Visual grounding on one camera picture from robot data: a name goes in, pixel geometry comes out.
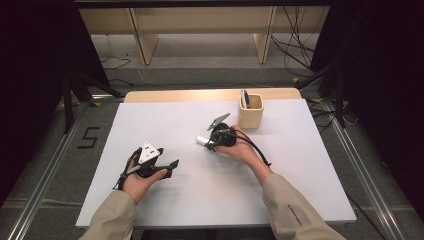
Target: tabletop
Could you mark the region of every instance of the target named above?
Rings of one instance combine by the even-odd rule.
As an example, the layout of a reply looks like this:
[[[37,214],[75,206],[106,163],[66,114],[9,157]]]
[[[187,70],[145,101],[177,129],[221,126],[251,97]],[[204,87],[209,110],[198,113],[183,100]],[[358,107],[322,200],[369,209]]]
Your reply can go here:
[[[355,221],[299,92],[247,90],[261,94],[265,100],[260,127],[245,132],[272,163],[273,171],[302,192],[326,222]],[[208,137],[207,127],[212,120],[227,112],[230,116],[225,122],[237,124],[235,99],[239,94],[239,89],[129,93],[118,108],[76,225],[89,226],[94,211],[112,191],[126,159],[146,141],[164,148],[157,166],[176,159],[180,162],[172,178],[155,183],[140,202],[134,226],[181,229],[269,225],[262,189],[248,167],[209,151],[195,140],[197,136]]]

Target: sleeve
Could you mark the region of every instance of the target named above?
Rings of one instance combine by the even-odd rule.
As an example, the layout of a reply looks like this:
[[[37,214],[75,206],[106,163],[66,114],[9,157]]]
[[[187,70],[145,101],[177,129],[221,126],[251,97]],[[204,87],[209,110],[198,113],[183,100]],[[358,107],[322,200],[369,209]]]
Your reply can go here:
[[[136,216],[134,200],[126,192],[113,191],[94,213],[90,227],[80,239],[131,239]]]
[[[277,239],[345,239],[285,178],[271,174],[263,184],[263,200]]]

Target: metal rail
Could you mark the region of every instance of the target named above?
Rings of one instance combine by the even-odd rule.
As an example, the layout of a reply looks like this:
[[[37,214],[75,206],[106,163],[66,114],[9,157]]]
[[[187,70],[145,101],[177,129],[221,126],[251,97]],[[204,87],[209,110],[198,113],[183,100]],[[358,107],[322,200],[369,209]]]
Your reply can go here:
[[[75,115],[75,123],[70,128],[68,133],[63,135],[62,140],[59,143],[59,146],[56,148],[55,153],[53,154],[46,170],[43,173],[43,176],[38,182],[37,187],[35,188],[33,194],[28,200],[25,208],[22,210],[20,216],[18,217],[15,224],[13,225],[12,230],[9,233],[9,236],[7,239],[16,240],[16,239],[23,239],[25,237],[25,234],[28,231],[31,225],[31,222],[34,219],[35,214],[37,213],[40,203],[43,200],[45,194],[47,193],[50,183],[52,182],[57,172],[57,169],[59,168],[62,162],[63,156],[68,150],[69,144],[75,135],[75,132],[76,132],[76,129],[78,128],[80,120],[82,116],[84,115],[84,113],[86,112],[86,110],[88,109],[88,105],[89,103],[86,102],[86,103],[80,103],[80,105],[78,106],[78,109]]]
[[[333,106],[328,101],[324,101],[324,106],[327,108],[326,110],[334,111]],[[339,140],[342,143],[350,162],[352,163],[353,169],[358,175],[359,181],[361,182],[362,187],[368,196],[368,199],[374,207],[374,210],[380,219],[380,222],[383,225],[387,236],[392,240],[405,239],[405,236],[403,235],[399,224],[395,219],[395,216],[389,209],[386,201],[378,190],[377,185],[375,184],[367,167],[363,163],[361,156],[356,150],[346,129],[343,129],[337,120],[333,119],[332,121],[333,128],[336,131],[337,136],[339,137]]]

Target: cable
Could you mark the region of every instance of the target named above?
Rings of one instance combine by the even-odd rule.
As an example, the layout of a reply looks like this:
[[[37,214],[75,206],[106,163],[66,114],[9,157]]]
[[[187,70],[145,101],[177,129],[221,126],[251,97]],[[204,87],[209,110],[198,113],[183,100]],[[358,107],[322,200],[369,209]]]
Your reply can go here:
[[[353,123],[352,123],[352,122],[348,121],[348,120],[346,119],[346,117],[343,115],[343,120],[344,120],[344,121],[345,121],[345,123],[347,123],[349,126],[355,126],[355,125],[358,123],[359,118],[356,118],[355,122],[353,122]]]
[[[131,62],[131,59],[129,59],[129,58],[119,58],[119,57],[107,57],[106,59],[104,59],[104,60],[101,60],[100,62],[106,62],[107,60],[109,60],[109,59],[111,59],[111,58],[115,58],[115,59],[118,59],[118,60],[122,60],[122,61],[127,61],[127,62],[125,62],[125,63],[123,63],[123,64],[121,64],[121,65],[119,65],[119,66],[117,66],[117,67],[114,67],[114,68],[112,68],[112,69],[117,69],[117,68],[120,68],[120,67],[122,67],[122,66],[124,66],[124,65],[127,65],[128,63],[130,63]]]
[[[289,73],[291,73],[293,75],[298,75],[298,76],[301,76],[301,77],[310,77],[310,76],[304,76],[304,75],[301,75],[301,74],[297,74],[294,71],[292,71],[288,67],[289,60],[290,59],[287,58],[287,56],[290,57],[291,59],[295,60],[296,62],[300,63],[303,67],[311,70],[310,67],[309,67],[309,64],[312,62],[312,59],[309,56],[309,54],[307,53],[307,51],[313,52],[313,50],[311,48],[309,48],[309,47],[306,47],[305,46],[305,43],[315,34],[316,30],[320,26],[321,21],[322,21],[323,16],[324,16],[325,9],[326,9],[325,7],[322,8],[320,19],[319,19],[317,25],[315,26],[313,32],[311,33],[311,35],[305,41],[302,42],[300,40],[300,34],[299,34],[299,32],[300,32],[300,27],[301,27],[301,25],[303,23],[303,19],[304,19],[304,16],[306,14],[306,11],[308,10],[308,7],[305,7],[305,9],[303,10],[303,13],[302,13],[302,16],[300,18],[300,21],[299,21],[300,8],[298,6],[294,8],[294,10],[295,10],[295,18],[294,18],[293,21],[289,17],[289,14],[287,12],[287,9],[285,7],[283,7],[283,10],[284,10],[284,12],[286,14],[287,20],[289,21],[290,27],[292,29],[292,33],[291,33],[291,36],[290,36],[289,43],[283,43],[283,42],[279,41],[274,35],[271,35],[271,39],[273,40],[273,42],[277,46],[277,48],[285,54],[284,55],[284,66],[285,66],[286,70]],[[297,46],[291,44],[291,41],[292,40],[294,40],[297,43]],[[289,53],[289,51],[288,51],[288,48],[289,47],[295,47],[296,49],[293,52]],[[302,58],[303,58],[303,61],[304,62],[301,62],[299,59],[297,59],[296,57],[293,56],[294,52],[297,51],[297,50],[300,50],[300,53],[302,55]]]
[[[266,160],[266,158],[265,158],[265,156],[262,154],[262,152],[261,152],[261,150],[259,150],[259,148],[256,146],[256,144],[254,144],[250,139],[248,139],[248,138],[245,138],[245,137],[240,137],[239,135],[237,135],[237,134],[231,134],[231,133],[225,133],[225,132],[220,132],[220,134],[222,134],[222,135],[226,135],[226,136],[231,136],[231,137],[236,137],[236,138],[239,138],[239,139],[241,139],[241,140],[244,140],[245,142],[247,142],[247,143],[249,143],[258,153],[259,153],[259,155],[261,156],[261,158],[262,158],[262,161],[268,166],[268,167],[270,167],[271,166],[271,163],[268,163],[268,161]]]
[[[137,68],[137,71],[138,71],[138,75],[140,76],[140,79],[143,83],[155,85],[155,86],[160,86],[160,87],[165,87],[165,88],[184,88],[184,87],[204,88],[204,87],[213,87],[213,86],[236,86],[236,85],[240,85],[240,84],[252,84],[254,86],[262,87],[262,88],[275,88],[273,86],[262,85],[262,84],[257,84],[257,83],[253,83],[253,82],[238,82],[238,83],[230,83],[230,84],[184,85],[184,86],[175,86],[174,85],[173,86],[173,85],[165,85],[165,84],[160,84],[160,83],[148,82],[148,81],[144,80],[143,76],[141,76],[140,69]]]
[[[319,117],[319,116],[323,116],[323,115],[327,115],[329,118],[330,118],[330,120],[328,121],[328,123],[326,124],[326,125],[316,125],[317,127],[322,127],[323,129],[321,129],[320,131],[319,131],[319,133],[320,133],[320,135],[324,132],[324,130],[325,129],[327,129],[329,126],[331,126],[331,124],[333,123],[333,120],[334,120],[334,118],[336,117],[336,114],[337,114],[337,111],[325,111],[325,110],[322,110],[322,109],[314,109],[314,108],[312,108],[313,106],[315,106],[316,104],[318,104],[318,102],[313,102],[312,104],[311,104],[311,106],[309,106],[309,109],[310,109],[310,111],[311,111],[311,114],[312,114],[312,112],[318,112],[318,113],[316,113],[316,114],[312,114],[312,117],[313,118],[316,118],[316,117]],[[343,107],[343,119],[345,119],[345,115],[346,114],[350,114],[350,113],[353,113],[351,110],[349,110],[349,109],[346,109],[345,107],[346,107],[347,105],[345,105],[344,107]],[[347,122],[349,125],[351,125],[351,126],[354,126],[356,123],[357,123],[357,121],[358,121],[358,119],[356,119],[356,121],[355,121],[355,123],[353,123],[353,124],[351,124],[350,122]]]
[[[358,208],[358,210],[364,215],[364,217],[368,220],[368,222],[371,224],[371,226],[377,231],[377,233],[380,235],[381,239],[386,240],[386,237],[384,237],[383,233],[378,229],[377,225],[372,221],[372,219],[365,213],[365,211],[359,206],[359,204],[352,198],[352,196],[349,195],[349,193],[346,193],[347,198]]]
[[[112,81],[120,81],[120,82],[126,83],[126,84],[128,84],[128,85],[130,85],[130,86],[132,86],[132,87],[134,87],[134,86],[135,86],[135,84],[134,84],[134,83],[130,83],[130,82],[127,82],[127,81],[122,80],[122,79],[119,79],[119,78],[109,79],[109,82],[112,82]]]

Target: hand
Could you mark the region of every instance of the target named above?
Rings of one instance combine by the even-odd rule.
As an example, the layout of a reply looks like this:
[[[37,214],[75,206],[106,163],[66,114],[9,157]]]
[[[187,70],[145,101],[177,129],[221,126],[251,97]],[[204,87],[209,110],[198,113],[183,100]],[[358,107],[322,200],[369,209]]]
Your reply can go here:
[[[232,127],[234,128],[234,130],[236,130],[237,136],[248,138],[241,133],[242,130],[239,126],[235,125]],[[217,152],[226,153],[234,160],[244,163],[246,165],[250,165],[254,161],[262,162],[253,147],[240,138],[237,138],[236,143],[231,147],[217,146],[215,147],[215,150]]]
[[[134,156],[134,158],[130,160],[131,162],[128,169],[134,167],[134,159],[136,157],[137,156]],[[128,193],[137,204],[141,201],[141,199],[144,198],[144,196],[146,196],[147,191],[153,185],[153,183],[163,178],[167,172],[168,170],[162,169],[149,178],[142,178],[136,173],[130,174],[124,182],[122,191]]]
[[[237,136],[248,138],[241,133],[241,128],[239,126],[236,125],[233,126],[233,128],[236,130]],[[237,138],[236,144],[232,147],[217,146],[215,150],[226,153],[234,160],[246,164],[253,171],[261,185],[266,177],[274,173],[262,159],[259,158],[253,147],[243,139]]]

